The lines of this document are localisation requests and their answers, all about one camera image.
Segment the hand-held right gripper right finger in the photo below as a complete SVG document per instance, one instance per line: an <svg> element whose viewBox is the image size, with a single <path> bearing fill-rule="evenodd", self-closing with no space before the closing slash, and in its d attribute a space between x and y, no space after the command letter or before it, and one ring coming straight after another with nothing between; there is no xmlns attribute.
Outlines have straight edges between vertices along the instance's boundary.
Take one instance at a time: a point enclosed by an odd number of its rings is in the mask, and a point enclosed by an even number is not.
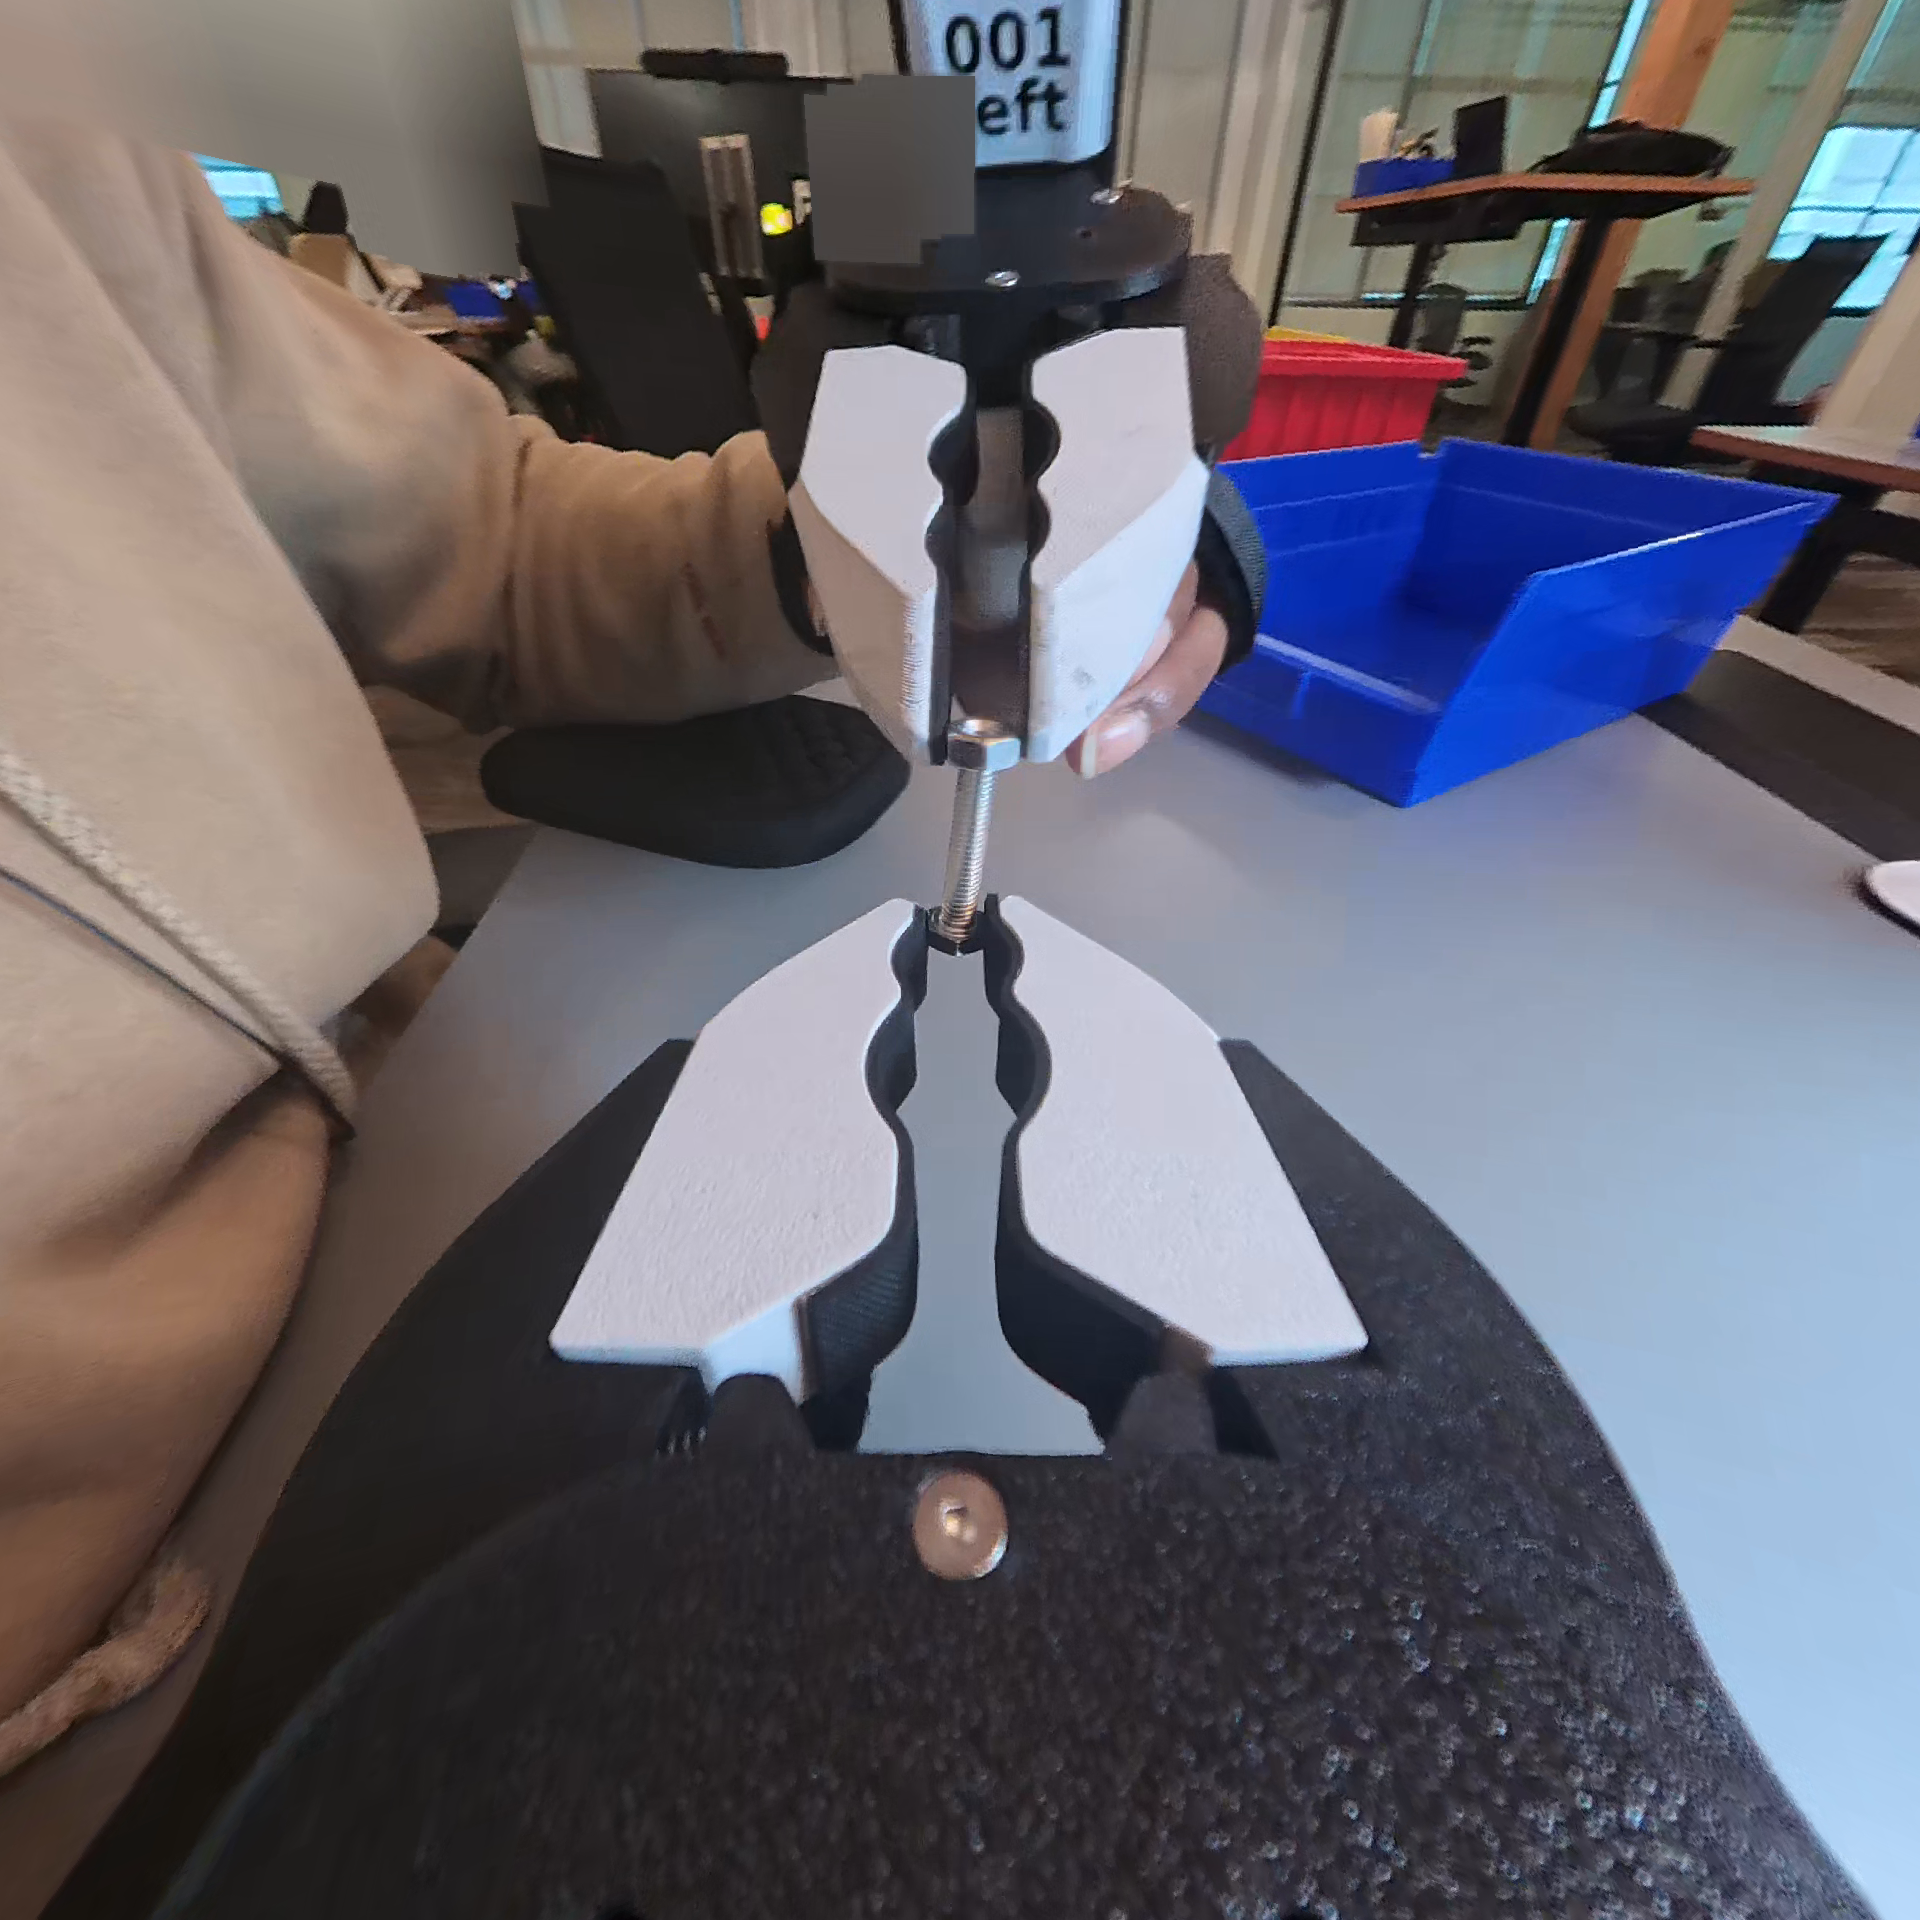
<svg viewBox="0 0 1920 1920"><path fill-rule="evenodd" d="M1164 1370L1207 1384L1365 1350L1261 1121L1256 1048L1020 895L991 900L991 1010L997 1306L1031 1373L1118 1418Z"/></svg>

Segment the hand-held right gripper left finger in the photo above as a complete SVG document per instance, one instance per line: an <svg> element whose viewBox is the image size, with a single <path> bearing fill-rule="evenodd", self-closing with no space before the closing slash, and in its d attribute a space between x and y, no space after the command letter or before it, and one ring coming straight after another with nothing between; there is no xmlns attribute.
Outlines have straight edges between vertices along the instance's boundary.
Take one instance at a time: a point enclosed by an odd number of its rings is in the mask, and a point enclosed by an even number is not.
<svg viewBox="0 0 1920 1920"><path fill-rule="evenodd" d="M891 897L739 991L700 1030L549 1345L845 1392L916 1300L909 1144L926 925Z"/></svg>

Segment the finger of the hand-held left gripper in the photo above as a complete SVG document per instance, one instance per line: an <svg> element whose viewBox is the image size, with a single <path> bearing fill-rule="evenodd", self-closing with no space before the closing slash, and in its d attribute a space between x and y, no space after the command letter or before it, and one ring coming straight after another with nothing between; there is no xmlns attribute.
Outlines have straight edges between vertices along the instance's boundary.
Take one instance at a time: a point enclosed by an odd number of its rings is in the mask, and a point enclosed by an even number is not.
<svg viewBox="0 0 1920 1920"><path fill-rule="evenodd" d="M940 748L948 640L937 534L948 488L937 448L964 423L966 373L902 345L829 349L788 490L835 664L897 748Z"/></svg>
<svg viewBox="0 0 1920 1920"><path fill-rule="evenodd" d="M1192 562L1209 490L1185 336L1112 327L1056 348L1027 394L1054 429L1035 478L1024 757L1056 760L1135 676Z"/></svg>

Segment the silver bolt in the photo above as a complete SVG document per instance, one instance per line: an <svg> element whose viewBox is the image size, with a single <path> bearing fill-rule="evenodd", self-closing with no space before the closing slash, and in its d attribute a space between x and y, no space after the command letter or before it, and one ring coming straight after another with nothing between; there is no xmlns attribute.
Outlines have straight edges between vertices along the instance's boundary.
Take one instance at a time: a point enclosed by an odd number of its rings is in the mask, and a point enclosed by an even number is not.
<svg viewBox="0 0 1920 1920"><path fill-rule="evenodd" d="M1016 730L982 714L951 725L947 760L956 770L951 834L940 904L940 933L966 945L985 895L988 845L997 781L1021 760Z"/></svg>

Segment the person's left forearm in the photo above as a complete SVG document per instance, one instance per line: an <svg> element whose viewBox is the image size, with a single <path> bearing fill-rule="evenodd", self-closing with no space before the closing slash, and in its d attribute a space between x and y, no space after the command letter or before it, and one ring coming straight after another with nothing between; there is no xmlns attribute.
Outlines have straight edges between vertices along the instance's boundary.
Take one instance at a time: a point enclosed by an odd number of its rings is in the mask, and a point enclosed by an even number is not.
<svg viewBox="0 0 1920 1920"><path fill-rule="evenodd" d="M761 429L664 460L561 440L443 351L371 684L485 733L668 725L820 686Z"/></svg>

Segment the person's left hand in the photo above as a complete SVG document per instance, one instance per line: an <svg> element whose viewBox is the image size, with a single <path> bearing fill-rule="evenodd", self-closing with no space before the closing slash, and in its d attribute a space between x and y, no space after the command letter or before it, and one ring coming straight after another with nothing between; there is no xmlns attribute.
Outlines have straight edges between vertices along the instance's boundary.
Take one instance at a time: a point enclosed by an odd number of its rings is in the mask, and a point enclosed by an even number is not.
<svg viewBox="0 0 1920 1920"><path fill-rule="evenodd" d="M1230 626L1204 599L1190 562L1167 599L1139 669L1115 701L1069 745L1064 764L1084 780L1101 777L1174 729L1200 701L1230 650Z"/></svg>

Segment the red plastic bin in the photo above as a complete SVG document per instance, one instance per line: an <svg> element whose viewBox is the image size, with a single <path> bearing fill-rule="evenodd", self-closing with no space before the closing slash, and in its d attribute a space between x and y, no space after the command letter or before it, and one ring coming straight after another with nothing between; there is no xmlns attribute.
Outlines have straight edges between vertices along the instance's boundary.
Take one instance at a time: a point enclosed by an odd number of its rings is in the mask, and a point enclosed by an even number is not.
<svg viewBox="0 0 1920 1920"><path fill-rule="evenodd" d="M1453 354L1318 336L1261 345L1254 404L1220 461L1417 444L1438 392L1470 373Z"/></svg>

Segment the blue plastic bin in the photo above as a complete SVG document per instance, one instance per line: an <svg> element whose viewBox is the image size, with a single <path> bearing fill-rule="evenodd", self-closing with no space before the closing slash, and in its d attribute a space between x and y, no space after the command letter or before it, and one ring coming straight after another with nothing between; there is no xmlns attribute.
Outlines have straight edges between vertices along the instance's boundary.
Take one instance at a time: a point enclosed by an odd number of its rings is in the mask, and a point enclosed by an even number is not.
<svg viewBox="0 0 1920 1920"><path fill-rule="evenodd" d="M1225 464L1254 648L1200 710L1412 806L1689 687L1832 496L1480 440Z"/></svg>

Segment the wooden standing desk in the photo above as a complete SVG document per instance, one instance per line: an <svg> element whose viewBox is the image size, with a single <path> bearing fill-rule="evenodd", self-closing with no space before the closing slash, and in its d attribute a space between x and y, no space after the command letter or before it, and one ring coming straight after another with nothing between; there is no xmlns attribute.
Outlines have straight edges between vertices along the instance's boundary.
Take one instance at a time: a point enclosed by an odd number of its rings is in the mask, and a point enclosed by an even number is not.
<svg viewBox="0 0 1920 1920"><path fill-rule="evenodd" d="M1334 209L1353 216L1350 241L1357 248L1411 248L1388 330L1388 342L1397 349L1411 342L1417 305L1440 254L1500 241L1529 224L1574 224L1556 292L1535 327L1501 429L1507 445L1551 448L1607 320L1637 228L1679 208L1742 201L1751 191L1751 181L1727 175L1524 170L1350 196Z"/></svg>

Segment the person's beige hoodie torso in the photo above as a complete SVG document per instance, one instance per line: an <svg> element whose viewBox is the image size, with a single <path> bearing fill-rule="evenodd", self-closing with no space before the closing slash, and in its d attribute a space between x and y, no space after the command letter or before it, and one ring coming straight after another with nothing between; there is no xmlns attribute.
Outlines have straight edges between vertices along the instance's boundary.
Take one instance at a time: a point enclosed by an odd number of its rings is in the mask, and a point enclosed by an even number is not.
<svg viewBox="0 0 1920 1920"><path fill-rule="evenodd" d="M243 234L190 160L30 117L4 268L51 300L4 398L4 745L341 1048L435 919L364 664L443 349ZM4 869L188 970L7 801ZM248 1394L329 1125L7 881L1 954L9 1717L105 1632Z"/></svg>

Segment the beige hoodie drawstring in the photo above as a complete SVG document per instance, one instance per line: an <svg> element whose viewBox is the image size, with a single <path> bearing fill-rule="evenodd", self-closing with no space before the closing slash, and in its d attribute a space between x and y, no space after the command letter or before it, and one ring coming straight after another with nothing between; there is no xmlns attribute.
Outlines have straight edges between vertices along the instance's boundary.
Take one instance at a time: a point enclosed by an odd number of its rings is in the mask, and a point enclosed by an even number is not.
<svg viewBox="0 0 1920 1920"><path fill-rule="evenodd" d="M333 1138L350 1138L356 1082L331 1034L275 993L233 950L196 922L179 900L142 873L85 808L51 785L11 745L1 749L4 801L68 865L116 900L175 964L158 960L80 908L4 869L4 881L48 908L121 962L158 981L230 1029L289 1076L325 1113ZM103 1633L1 1725L1 1772L11 1773L85 1721L145 1693L190 1648L209 1612L209 1584L175 1546L158 1546L109 1613Z"/></svg>

